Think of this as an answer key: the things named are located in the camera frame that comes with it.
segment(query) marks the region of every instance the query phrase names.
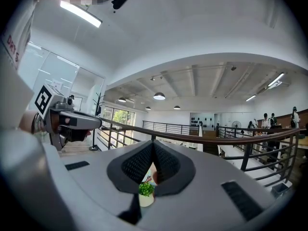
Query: green succulent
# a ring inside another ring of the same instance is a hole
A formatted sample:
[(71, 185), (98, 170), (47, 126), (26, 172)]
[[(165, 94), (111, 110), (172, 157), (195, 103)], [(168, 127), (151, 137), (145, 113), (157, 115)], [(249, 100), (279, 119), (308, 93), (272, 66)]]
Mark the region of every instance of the green succulent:
[(150, 183), (146, 182), (146, 183), (141, 183), (139, 185), (139, 194), (148, 197), (153, 192), (154, 192), (154, 186), (151, 185)]

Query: robotic arm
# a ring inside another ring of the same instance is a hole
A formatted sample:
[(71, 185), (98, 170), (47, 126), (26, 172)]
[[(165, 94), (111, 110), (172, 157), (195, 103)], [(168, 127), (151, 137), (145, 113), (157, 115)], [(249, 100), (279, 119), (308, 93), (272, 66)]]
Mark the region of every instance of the robotic arm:
[[(83, 141), (88, 130), (102, 126), (102, 121), (98, 117), (75, 111), (72, 99), (64, 97), (61, 92), (49, 84), (44, 84), (35, 100), (35, 105), (44, 120), (51, 144), (58, 151), (62, 150), (69, 141)], [(59, 117), (56, 131), (52, 127), (52, 118), (55, 116)]]

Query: coat rack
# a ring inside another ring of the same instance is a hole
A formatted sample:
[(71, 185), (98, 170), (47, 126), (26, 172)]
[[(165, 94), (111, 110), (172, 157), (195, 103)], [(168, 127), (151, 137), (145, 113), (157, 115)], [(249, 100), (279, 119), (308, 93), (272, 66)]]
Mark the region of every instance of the coat rack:
[[(96, 105), (95, 116), (98, 116), (101, 113), (99, 112), (99, 107), (102, 103), (104, 103), (104, 102), (101, 102), (101, 98), (103, 98), (105, 95), (102, 96), (101, 94), (102, 94), (101, 92), (100, 94), (96, 93), (98, 97), (97, 101), (93, 99), (94, 104)], [(89, 147), (90, 151), (97, 151), (99, 149), (99, 147), (96, 144), (94, 144), (94, 137), (95, 137), (95, 129), (93, 130), (92, 146)]]

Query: white plant pot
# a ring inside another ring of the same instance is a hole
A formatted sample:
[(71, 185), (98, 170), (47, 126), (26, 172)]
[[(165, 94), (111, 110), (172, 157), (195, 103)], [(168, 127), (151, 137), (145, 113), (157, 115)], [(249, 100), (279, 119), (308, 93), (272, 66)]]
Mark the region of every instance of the white plant pot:
[(154, 202), (153, 194), (150, 194), (148, 197), (139, 194), (139, 204), (141, 207), (147, 207)]

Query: small potted plant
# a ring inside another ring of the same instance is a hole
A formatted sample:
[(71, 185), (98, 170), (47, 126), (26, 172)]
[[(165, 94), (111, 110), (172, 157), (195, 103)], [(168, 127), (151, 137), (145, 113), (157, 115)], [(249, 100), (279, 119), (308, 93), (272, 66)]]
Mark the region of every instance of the small potted plant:
[(139, 185), (139, 203), (141, 207), (147, 207), (154, 202), (154, 186), (148, 182)]

